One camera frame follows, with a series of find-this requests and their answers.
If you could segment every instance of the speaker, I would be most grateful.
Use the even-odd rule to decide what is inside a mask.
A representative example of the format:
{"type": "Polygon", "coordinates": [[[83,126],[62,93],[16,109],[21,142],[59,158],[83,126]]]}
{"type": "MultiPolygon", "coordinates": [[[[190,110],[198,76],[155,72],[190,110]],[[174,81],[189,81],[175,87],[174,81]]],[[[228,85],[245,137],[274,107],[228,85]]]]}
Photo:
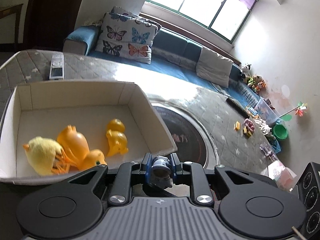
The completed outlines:
{"type": "Polygon", "coordinates": [[[304,203],[307,218],[301,228],[306,239],[320,239],[320,164],[309,163],[292,190],[304,203]]]}

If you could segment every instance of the window sill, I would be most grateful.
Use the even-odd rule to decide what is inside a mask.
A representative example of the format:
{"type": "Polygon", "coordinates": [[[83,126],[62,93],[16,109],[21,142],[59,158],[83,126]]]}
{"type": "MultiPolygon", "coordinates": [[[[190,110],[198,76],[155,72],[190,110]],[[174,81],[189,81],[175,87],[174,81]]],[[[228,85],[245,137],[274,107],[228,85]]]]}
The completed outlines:
{"type": "Polygon", "coordinates": [[[223,38],[219,37],[215,33],[211,32],[207,28],[179,15],[175,12],[169,11],[163,7],[152,4],[150,2],[144,2],[141,9],[142,13],[151,15],[153,17],[159,18],[161,20],[167,21],[173,25],[176,25],[188,32],[191,32],[200,38],[212,43],[223,51],[230,53],[233,49],[233,45],[225,41],[223,38]]]}

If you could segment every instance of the sofa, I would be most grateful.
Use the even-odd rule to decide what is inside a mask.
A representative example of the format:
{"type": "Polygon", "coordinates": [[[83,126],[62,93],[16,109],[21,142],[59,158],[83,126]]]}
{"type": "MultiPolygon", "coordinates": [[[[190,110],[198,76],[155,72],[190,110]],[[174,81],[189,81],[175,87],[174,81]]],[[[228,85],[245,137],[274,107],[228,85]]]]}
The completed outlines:
{"type": "Polygon", "coordinates": [[[153,41],[151,64],[95,51],[99,33],[100,27],[98,26],[79,27],[65,39],[63,52],[102,58],[167,74],[231,96],[237,99],[243,107],[247,105],[254,107],[260,99],[260,96],[239,80],[240,68],[235,64],[231,68],[228,88],[220,87],[198,77],[196,64],[203,46],[168,29],[161,28],[153,41]]]}

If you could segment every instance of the window frame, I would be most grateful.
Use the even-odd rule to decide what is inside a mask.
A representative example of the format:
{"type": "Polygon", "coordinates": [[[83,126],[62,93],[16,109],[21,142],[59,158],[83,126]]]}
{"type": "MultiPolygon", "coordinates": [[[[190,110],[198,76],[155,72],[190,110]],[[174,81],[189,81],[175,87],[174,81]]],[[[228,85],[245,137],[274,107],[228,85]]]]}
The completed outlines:
{"type": "Polygon", "coordinates": [[[180,12],[180,9],[181,9],[181,7],[182,7],[182,5],[183,5],[183,3],[184,3],[185,0],[182,1],[182,3],[180,4],[180,7],[179,7],[178,10],[172,9],[172,8],[170,8],[170,7],[168,7],[168,6],[165,6],[165,5],[163,5],[163,4],[157,3],[157,2],[152,1],[152,0],[145,0],[145,1],[146,1],[146,2],[149,2],[149,3],[152,3],[152,4],[155,4],[155,5],[157,5],[157,6],[160,6],[160,7],[164,8],[164,9],[167,9],[167,10],[169,10],[169,11],[171,11],[171,12],[176,13],[176,14],[179,14],[179,15],[187,18],[188,20],[190,20],[190,21],[192,21],[192,22],[195,22],[195,23],[201,25],[202,27],[204,27],[204,28],[206,28],[207,30],[209,30],[209,31],[213,32],[214,34],[218,35],[220,38],[224,39],[224,40],[227,41],[228,43],[232,44],[232,43],[235,41],[235,39],[237,38],[237,36],[238,36],[238,34],[240,33],[242,27],[244,26],[245,22],[247,21],[247,19],[248,19],[248,17],[250,16],[252,10],[254,9],[254,7],[256,6],[256,4],[257,4],[257,2],[258,2],[259,0],[255,0],[252,8],[248,10],[247,14],[246,14],[245,17],[243,18],[241,24],[239,25],[238,29],[236,30],[236,32],[235,32],[235,34],[233,35],[233,37],[232,37],[231,40],[229,40],[228,38],[226,38],[226,37],[223,36],[222,34],[218,33],[216,30],[214,30],[214,29],[211,28],[211,26],[213,25],[214,21],[215,21],[216,18],[218,17],[220,11],[222,10],[222,7],[224,6],[224,4],[226,3],[227,0],[223,0],[223,1],[221,2],[221,5],[220,5],[218,11],[217,11],[216,14],[214,15],[214,17],[213,17],[212,21],[210,22],[209,26],[205,26],[205,25],[202,24],[201,22],[198,22],[196,19],[193,19],[193,18],[191,18],[191,17],[189,17],[189,16],[187,16],[187,15],[185,15],[185,14],[183,14],[183,13],[180,12]]]}

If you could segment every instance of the open box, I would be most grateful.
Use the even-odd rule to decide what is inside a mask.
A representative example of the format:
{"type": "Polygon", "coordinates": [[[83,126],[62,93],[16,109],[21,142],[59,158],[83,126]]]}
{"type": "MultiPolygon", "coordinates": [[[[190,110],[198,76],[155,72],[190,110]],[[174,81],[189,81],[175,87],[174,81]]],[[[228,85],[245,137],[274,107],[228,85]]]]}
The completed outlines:
{"type": "Polygon", "coordinates": [[[36,136],[56,139],[71,124],[86,137],[90,150],[106,154],[106,125],[114,118],[125,125],[129,152],[106,157],[110,169],[140,162],[146,152],[167,155],[177,150],[162,118],[134,83],[48,81],[17,86],[1,119],[0,182],[50,184],[71,176],[37,175],[22,145],[36,136]]]}

